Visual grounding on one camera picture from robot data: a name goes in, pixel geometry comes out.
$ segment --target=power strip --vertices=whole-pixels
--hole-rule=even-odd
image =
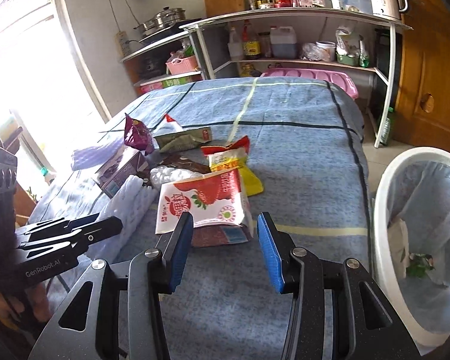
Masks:
[[[120,31],[115,35],[116,44],[118,46],[118,52],[120,56],[129,56],[132,51],[130,50],[130,43],[128,41],[128,35],[125,31]]]

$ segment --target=wall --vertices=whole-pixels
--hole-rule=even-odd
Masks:
[[[120,30],[139,39],[137,26],[124,0],[111,0]],[[128,0],[142,23],[163,7],[182,7],[188,19],[205,17],[203,0]],[[70,23],[91,77],[111,115],[136,98],[131,82],[120,64],[115,34],[118,32],[108,0],[65,0]],[[139,45],[131,43],[132,48]]]

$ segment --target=floor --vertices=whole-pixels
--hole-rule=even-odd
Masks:
[[[413,148],[397,141],[390,141],[388,146],[381,146],[379,149],[373,147],[375,142],[375,134],[370,119],[367,115],[363,115],[365,120],[365,137],[363,139],[363,151],[368,162],[368,186],[373,194],[380,183],[382,174],[392,160],[403,153],[405,150]]]

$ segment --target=silver screw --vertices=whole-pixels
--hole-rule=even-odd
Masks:
[[[304,247],[294,247],[292,253],[297,257],[305,257],[307,255],[307,250]]]
[[[102,259],[96,259],[92,264],[91,267],[93,269],[102,269],[105,266],[105,261]]]
[[[159,253],[160,253],[159,250],[155,249],[154,247],[151,249],[145,250],[145,256],[148,257],[149,259],[157,257]]]
[[[357,269],[360,266],[360,263],[356,259],[348,259],[346,264],[352,269]]]

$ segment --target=human hand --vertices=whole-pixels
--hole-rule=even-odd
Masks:
[[[40,283],[32,288],[26,289],[25,293],[30,301],[35,318],[40,322],[47,322],[51,318],[52,314],[50,312],[45,285]],[[20,314],[23,312],[25,310],[25,306],[18,301],[17,298],[8,297],[8,300],[15,309],[15,312],[10,309],[10,306],[7,304],[5,298],[0,292],[0,321],[3,325],[9,327],[10,329],[17,330],[17,325],[15,325],[15,314]]]

